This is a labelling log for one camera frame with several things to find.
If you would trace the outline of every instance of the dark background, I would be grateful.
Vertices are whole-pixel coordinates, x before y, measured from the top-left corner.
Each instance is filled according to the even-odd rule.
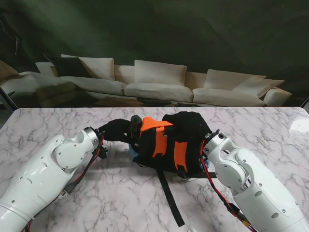
[[[43,53],[267,75],[309,88],[308,0],[0,0],[31,62]],[[14,45],[0,32],[0,59]]]

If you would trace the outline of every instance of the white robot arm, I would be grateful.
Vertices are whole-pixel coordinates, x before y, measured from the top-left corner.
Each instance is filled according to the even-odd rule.
[[[99,145],[87,128],[74,138],[57,135],[45,144],[11,179],[0,199],[0,228],[21,232],[28,222],[62,192],[84,156]]]
[[[219,131],[206,136],[203,153],[218,180],[230,188],[246,219],[259,232],[309,232],[294,197],[278,178],[245,148]],[[221,158],[222,151],[229,151]]]

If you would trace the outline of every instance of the white marble surface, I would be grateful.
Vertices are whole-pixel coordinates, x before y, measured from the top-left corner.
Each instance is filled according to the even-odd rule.
[[[253,150],[309,217],[309,115],[301,108],[20,109],[0,130],[0,195],[18,168],[54,135],[73,137],[111,119],[135,114],[162,119],[179,110],[200,112],[212,130],[221,129],[237,145]],[[207,180],[184,182],[168,174],[186,223],[178,228],[155,171],[134,164],[126,144],[105,145],[108,158],[96,160],[70,196],[35,219],[31,232],[248,231],[226,211]],[[228,189],[215,184],[232,199]]]

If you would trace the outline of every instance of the orange strap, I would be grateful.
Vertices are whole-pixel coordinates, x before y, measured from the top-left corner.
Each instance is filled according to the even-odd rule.
[[[164,136],[164,127],[159,127],[155,130],[155,151],[153,153],[153,158],[159,153],[162,153],[162,156],[164,156],[168,146],[168,139]]]
[[[166,149],[168,146],[168,139],[164,136],[165,127],[173,126],[173,124],[167,121],[156,121],[151,117],[145,117],[142,121],[142,125],[140,128],[140,133],[143,131],[149,130],[151,128],[155,128],[155,151],[153,153],[153,158],[156,157],[157,154],[165,155]]]
[[[178,165],[181,165],[184,167],[184,170],[188,172],[187,166],[185,164],[185,154],[187,152],[187,142],[184,143],[178,143],[175,142],[175,147],[174,147],[174,162],[175,162],[175,167],[178,170]]]
[[[152,119],[151,117],[145,117],[143,119],[140,131],[146,131],[151,128],[157,128],[157,127],[166,127],[166,126],[173,126],[170,122],[167,121],[156,121]]]

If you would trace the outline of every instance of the black fabric hand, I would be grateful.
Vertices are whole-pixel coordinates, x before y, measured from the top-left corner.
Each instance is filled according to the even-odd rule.
[[[180,143],[200,143],[206,134],[211,133],[201,114],[196,112],[181,111],[174,115],[164,115],[162,121],[174,124],[175,129],[167,136]]]
[[[115,119],[100,127],[98,131],[104,136],[104,140],[130,143],[131,139],[128,136],[130,123],[128,120]]]

